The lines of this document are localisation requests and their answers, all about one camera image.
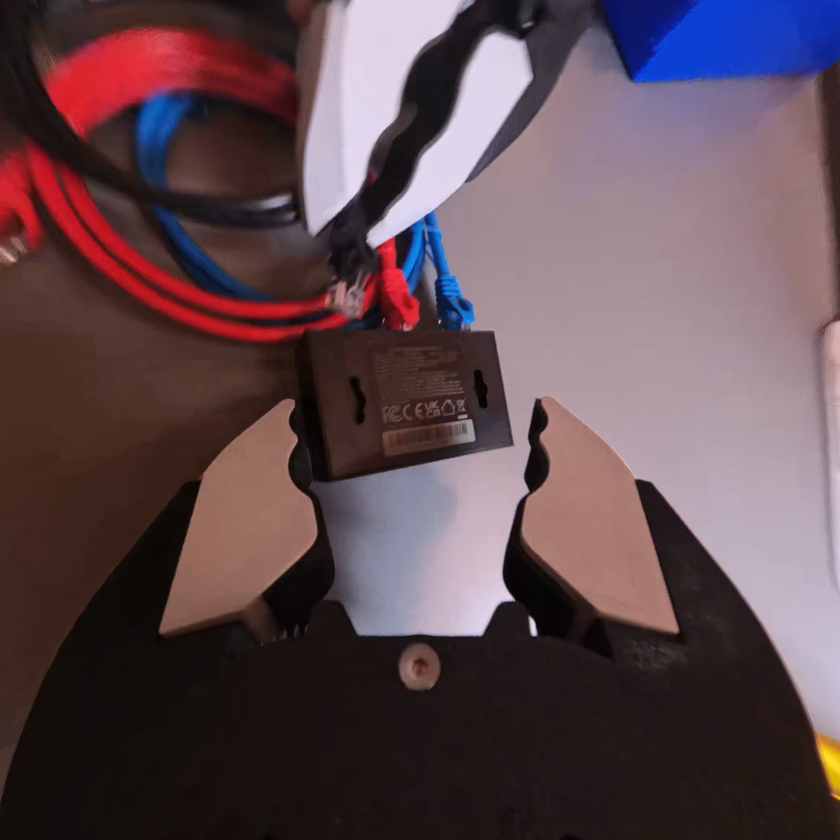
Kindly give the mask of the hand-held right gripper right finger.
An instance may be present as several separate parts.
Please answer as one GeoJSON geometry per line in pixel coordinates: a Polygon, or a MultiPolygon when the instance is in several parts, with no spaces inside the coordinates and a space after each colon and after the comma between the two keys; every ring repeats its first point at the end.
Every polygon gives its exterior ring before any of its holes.
{"type": "Polygon", "coordinates": [[[580,643],[605,621],[676,638],[676,611],[627,462],[548,396],[534,403],[528,442],[528,491],[503,579],[537,634],[580,643]]]}

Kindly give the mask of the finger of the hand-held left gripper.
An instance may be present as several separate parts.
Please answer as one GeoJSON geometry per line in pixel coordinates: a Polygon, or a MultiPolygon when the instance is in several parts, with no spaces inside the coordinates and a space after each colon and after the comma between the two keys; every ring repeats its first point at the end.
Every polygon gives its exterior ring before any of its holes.
{"type": "Polygon", "coordinates": [[[414,61],[377,179],[364,188],[378,246],[474,181],[530,125],[584,26],[452,26],[414,61]]]}
{"type": "MultiPolygon", "coordinates": [[[[335,219],[382,166],[403,105],[409,70],[470,2],[306,2],[299,29],[297,176],[304,224],[312,235],[335,219]]],[[[467,96],[478,89],[466,72],[455,110],[419,165],[420,185],[389,201],[383,220],[362,241],[374,249],[400,234],[466,183],[486,144],[486,119],[467,96]]]]}

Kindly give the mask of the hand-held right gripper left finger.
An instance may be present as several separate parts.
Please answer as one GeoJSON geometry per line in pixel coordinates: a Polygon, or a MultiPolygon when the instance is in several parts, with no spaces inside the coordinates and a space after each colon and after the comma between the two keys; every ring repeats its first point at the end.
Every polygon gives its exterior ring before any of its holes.
{"type": "Polygon", "coordinates": [[[241,622],[261,643],[303,635],[334,582],[300,407],[284,400],[205,470],[160,635],[241,622]]]}

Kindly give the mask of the black network switch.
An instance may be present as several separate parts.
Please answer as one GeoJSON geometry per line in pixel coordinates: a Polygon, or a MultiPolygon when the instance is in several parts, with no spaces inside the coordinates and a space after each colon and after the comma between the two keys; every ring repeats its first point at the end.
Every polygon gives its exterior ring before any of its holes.
{"type": "Polygon", "coordinates": [[[313,331],[297,370],[316,480],[513,445],[493,332],[313,331]]]}

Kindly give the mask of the large yellow plastic bin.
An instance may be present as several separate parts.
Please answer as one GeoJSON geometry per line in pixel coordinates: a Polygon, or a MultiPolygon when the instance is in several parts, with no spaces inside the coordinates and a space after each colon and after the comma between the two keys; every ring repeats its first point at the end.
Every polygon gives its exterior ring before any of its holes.
{"type": "Polygon", "coordinates": [[[815,732],[815,744],[834,800],[839,803],[840,749],[839,741],[815,732]]]}

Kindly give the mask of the blue box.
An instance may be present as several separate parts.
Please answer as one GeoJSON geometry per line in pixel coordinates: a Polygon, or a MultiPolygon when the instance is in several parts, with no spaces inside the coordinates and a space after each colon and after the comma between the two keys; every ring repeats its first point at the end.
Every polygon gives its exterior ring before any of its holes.
{"type": "Polygon", "coordinates": [[[636,83],[814,76],[839,58],[838,1],[603,1],[636,83]]]}

